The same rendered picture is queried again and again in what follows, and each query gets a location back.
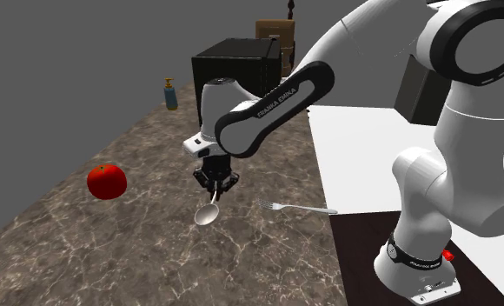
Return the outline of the silver spoon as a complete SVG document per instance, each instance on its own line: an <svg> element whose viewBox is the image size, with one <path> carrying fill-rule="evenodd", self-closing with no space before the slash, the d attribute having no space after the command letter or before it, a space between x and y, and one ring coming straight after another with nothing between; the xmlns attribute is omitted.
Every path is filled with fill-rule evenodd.
<svg viewBox="0 0 504 306"><path fill-rule="evenodd" d="M194 216L196 225L205 226L213 223L219 215L219 207L216 204L218 191L216 190L208 203L200 207Z"/></svg>

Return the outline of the silver fork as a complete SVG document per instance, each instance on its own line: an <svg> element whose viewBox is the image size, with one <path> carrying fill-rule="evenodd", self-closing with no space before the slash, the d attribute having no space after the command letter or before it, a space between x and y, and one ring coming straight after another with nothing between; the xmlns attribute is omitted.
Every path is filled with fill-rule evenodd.
<svg viewBox="0 0 504 306"><path fill-rule="evenodd" d="M262 199L258 199L256 203L265 208L265 209L270 209L270 210L282 210L285 208L292 208L292 209L300 209L300 210L308 210L308 211L314 211L314 212L321 212L321 213L326 213L329 215L336 215L338 213L337 210L331 210L331 209L326 209L326 208L316 208L316 207L309 207L309 206L300 206L300 205L293 205L293 204L281 204L281 203L274 203L270 201L265 201Z"/></svg>

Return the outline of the large black box appliance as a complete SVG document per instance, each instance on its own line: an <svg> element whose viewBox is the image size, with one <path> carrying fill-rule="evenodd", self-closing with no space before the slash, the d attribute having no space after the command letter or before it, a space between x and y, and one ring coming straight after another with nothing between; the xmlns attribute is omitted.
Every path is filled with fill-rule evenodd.
<svg viewBox="0 0 504 306"><path fill-rule="evenodd" d="M220 77L234 78L245 90L263 97L279 85L280 42L274 38L226 38L191 57L199 124L203 85Z"/></svg>

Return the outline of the red tomato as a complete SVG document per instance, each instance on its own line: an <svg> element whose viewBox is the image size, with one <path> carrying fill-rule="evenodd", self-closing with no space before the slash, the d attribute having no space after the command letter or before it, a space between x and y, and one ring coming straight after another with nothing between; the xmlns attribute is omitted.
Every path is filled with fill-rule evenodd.
<svg viewBox="0 0 504 306"><path fill-rule="evenodd" d="M111 200L121 196L127 189L125 173L113 164L96 166L87 176L87 187L92 196Z"/></svg>

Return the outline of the blue soap dispenser bottle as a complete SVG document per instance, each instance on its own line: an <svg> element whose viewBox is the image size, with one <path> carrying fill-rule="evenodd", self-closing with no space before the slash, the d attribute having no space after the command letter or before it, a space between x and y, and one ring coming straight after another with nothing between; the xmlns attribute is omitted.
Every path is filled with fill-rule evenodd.
<svg viewBox="0 0 504 306"><path fill-rule="evenodd" d="M175 88L172 86L172 78L165 78L164 85L164 96L165 96L165 104L168 110L177 110L178 102L176 98Z"/></svg>

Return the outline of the dark brown robot stand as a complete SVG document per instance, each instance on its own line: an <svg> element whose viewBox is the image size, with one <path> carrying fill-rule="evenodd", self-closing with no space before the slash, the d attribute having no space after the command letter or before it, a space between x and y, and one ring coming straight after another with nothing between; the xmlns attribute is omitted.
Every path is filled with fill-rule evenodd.
<svg viewBox="0 0 504 306"><path fill-rule="evenodd" d="M415 306L387 289L374 259L399 219L398 211L329 217L348 306ZM504 306L504 295L471 262L458 243L448 242L461 293L428 306Z"/></svg>

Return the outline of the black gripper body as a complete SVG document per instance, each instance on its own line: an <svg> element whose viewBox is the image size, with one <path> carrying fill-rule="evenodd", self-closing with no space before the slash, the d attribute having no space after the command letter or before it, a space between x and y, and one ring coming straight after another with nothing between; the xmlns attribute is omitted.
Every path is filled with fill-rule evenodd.
<svg viewBox="0 0 504 306"><path fill-rule="evenodd" d="M202 172L209 180L225 180L232 172L230 155L204 157Z"/></svg>

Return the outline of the small black box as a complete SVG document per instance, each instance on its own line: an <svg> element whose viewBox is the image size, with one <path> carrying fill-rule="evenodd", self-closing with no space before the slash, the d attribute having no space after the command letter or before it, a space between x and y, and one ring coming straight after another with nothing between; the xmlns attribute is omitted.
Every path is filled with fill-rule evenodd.
<svg viewBox="0 0 504 306"><path fill-rule="evenodd" d="M450 87L450 80L422 66L410 55L395 110L411 124L436 126Z"/></svg>

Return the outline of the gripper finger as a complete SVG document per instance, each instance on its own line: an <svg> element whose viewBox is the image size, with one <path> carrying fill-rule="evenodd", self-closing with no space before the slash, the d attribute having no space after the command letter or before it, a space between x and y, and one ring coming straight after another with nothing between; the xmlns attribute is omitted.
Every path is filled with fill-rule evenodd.
<svg viewBox="0 0 504 306"><path fill-rule="evenodd" d="M228 192L238 183L239 178L240 176L233 171L228 173L217 173L215 179L215 200L219 201L223 193Z"/></svg>
<svg viewBox="0 0 504 306"><path fill-rule="evenodd" d="M208 192L213 191L213 181L205 174L202 168L196 168L193 172L193 177Z"/></svg>

